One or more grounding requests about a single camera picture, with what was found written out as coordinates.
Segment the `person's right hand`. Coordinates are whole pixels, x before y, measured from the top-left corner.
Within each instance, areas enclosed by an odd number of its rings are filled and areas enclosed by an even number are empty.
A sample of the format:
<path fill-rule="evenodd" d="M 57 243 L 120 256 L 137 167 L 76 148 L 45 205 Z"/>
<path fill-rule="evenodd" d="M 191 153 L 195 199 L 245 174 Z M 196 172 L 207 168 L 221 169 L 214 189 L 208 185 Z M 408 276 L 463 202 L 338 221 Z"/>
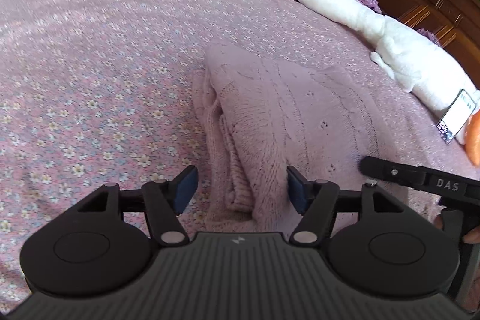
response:
<path fill-rule="evenodd" d="M 433 224 L 438 229 L 443 229 L 443 218 L 441 215 L 437 215 L 433 220 Z M 480 227 L 475 227 L 472 231 L 463 236 L 463 241 L 466 244 L 479 244 L 480 243 Z"/>

